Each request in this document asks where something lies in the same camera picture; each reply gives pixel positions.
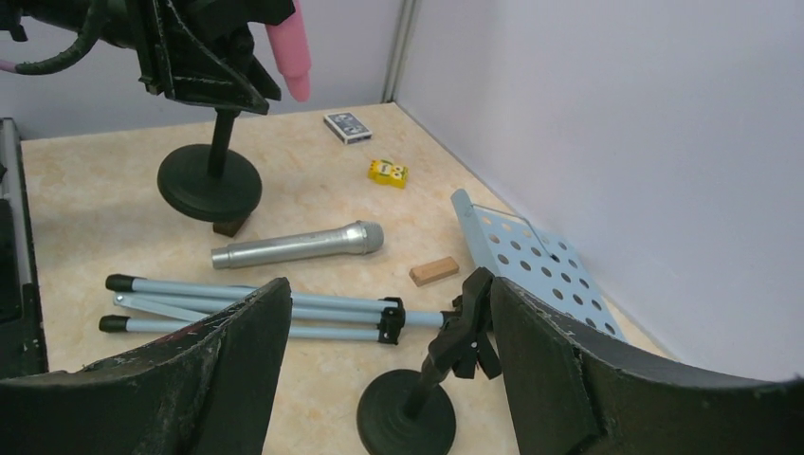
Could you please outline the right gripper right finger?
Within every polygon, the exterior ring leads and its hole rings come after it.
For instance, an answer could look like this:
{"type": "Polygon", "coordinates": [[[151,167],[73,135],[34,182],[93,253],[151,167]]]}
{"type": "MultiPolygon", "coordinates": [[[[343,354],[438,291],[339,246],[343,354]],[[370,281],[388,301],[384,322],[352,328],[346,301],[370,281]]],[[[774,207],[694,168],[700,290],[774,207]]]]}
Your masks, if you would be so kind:
{"type": "Polygon", "coordinates": [[[560,314],[504,278],[493,333],[522,454],[799,454],[803,382],[712,372],[560,314]]]}

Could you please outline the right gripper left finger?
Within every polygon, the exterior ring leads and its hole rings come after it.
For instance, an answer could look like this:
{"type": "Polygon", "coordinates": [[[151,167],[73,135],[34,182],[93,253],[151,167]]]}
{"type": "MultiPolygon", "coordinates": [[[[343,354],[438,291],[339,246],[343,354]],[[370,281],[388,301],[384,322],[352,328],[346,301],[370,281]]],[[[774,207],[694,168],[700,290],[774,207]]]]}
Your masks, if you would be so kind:
{"type": "Polygon", "coordinates": [[[259,454],[291,322],[273,280],[130,351],[1,383],[5,454],[259,454]]]}

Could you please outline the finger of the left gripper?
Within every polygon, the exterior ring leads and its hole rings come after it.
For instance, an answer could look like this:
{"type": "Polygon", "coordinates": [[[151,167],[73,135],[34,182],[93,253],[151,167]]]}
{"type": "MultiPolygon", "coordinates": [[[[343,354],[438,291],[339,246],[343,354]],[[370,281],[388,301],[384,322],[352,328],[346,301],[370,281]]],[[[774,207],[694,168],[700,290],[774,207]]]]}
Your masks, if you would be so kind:
{"type": "Polygon", "coordinates": [[[282,99],[249,28],[280,24],[280,1],[130,1],[128,19],[149,93],[259,115],[282,99]]]}

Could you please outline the black stand of pink microphone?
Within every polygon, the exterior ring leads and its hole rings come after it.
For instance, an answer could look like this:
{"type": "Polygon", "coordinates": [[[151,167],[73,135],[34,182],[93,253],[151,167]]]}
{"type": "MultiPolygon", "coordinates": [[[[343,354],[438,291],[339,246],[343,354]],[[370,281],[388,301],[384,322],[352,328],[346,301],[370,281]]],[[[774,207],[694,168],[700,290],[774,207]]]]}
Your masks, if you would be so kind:
{"type": "Polygon", "coordinates": [[[211,143],[185,145],[164,158],[156,184],[173,209],[203,222],[226,223],[245,219],[258,207],[261,176],[229,148],[238,117],[235,110],[218,109],[211,143]]]}

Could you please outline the light blue music stand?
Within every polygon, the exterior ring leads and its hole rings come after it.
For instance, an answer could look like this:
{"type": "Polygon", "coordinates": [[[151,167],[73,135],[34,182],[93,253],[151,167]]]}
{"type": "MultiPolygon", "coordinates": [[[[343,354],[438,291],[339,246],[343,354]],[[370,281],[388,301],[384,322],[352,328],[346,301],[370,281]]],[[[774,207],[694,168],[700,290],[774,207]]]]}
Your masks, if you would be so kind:
{"type": "MultiPolygon", "coordinates": [[[[561,315],[626,340],[598,285],[564,237],[539,229],[518,214],[475,202],[465,190],[453,193],[451,204],[472,265],[521,286],[561,315]]],[[[109,276],[105,287],[118,308],[143,315],[101,317],[99,328],[108,334],[167,334],[254,290],[247,285],[160,281],[122,274],[109,276]]],[[[389,294],[386,286],[358,293],[295,291],[292,298],[292,337],[379,343],[395,343],[407,328],[442,327],[468,308],[463,298],[440,309],[409,306],[389,294]]]]}

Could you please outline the black round microphone stand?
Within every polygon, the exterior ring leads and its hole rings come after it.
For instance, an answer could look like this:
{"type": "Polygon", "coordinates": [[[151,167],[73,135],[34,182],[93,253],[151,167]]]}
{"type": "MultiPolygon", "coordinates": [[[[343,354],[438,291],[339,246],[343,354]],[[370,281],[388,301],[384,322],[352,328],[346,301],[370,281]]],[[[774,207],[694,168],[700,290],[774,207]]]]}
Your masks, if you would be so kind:
{"type": "Polygon", "coordinates": [[[462,285],[461,314],[449,318],[418,371],[397,369],[375,378],[356,410],[359,439],[370,454],[447,454],[457,431],[455,409],[441,383],[453,374],[489,379],[503,373],[489,339],[494,274],[475,269],[462,285]]]}

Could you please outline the grey microphone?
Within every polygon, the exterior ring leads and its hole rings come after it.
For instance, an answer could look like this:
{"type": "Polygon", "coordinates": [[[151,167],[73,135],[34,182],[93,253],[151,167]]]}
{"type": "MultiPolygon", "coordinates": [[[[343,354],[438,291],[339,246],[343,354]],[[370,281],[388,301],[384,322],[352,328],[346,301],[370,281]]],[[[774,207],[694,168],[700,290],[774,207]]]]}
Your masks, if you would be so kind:
{"type": "Polygon", "coordinates": [[[333,255],[366,255],[384,245],[379,223],[355,221],[343,227],[229,244],[210,252],[214,269],[276,264],[333,255]]]}

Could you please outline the pink microphone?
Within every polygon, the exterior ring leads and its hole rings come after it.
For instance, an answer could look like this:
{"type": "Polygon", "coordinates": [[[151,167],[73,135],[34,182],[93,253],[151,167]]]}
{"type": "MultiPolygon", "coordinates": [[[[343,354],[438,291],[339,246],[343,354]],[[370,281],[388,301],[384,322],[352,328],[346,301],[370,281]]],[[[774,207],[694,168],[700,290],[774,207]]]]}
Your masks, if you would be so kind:
{"type": "Polygon", "coordinates": [[[293,0],[295,11],[277,26],[265,25],[268,41],[280,74],[291,97],[306,102],[311,95],[312,60],[301,5],[293,0]]]}

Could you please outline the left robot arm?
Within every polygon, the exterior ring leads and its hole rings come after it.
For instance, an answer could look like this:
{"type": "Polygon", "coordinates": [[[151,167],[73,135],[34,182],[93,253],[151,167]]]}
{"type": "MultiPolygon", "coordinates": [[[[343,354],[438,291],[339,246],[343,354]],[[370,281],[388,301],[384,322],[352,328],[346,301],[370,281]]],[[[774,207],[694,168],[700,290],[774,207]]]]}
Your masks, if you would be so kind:
{"type": "Polygon", "coordinates": [[[4,1],[1,28],[16,42],[21,20],[69,30],[81,60],[98,41],[133,49],[146,91],[167,100],[264,115],[282,90],[254,55],[252,23],[277,26],[290,1],[4,1]]]}

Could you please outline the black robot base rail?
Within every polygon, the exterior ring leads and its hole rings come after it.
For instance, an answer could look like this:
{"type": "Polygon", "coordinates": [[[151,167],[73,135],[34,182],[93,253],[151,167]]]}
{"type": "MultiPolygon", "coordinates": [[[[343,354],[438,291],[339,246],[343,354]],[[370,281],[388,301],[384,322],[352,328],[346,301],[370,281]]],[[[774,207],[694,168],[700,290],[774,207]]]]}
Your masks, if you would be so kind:
{"type": "Polygon", "coordinates": [[[1,378],[48,371],[21,138],[1,119],[1,378]]]}

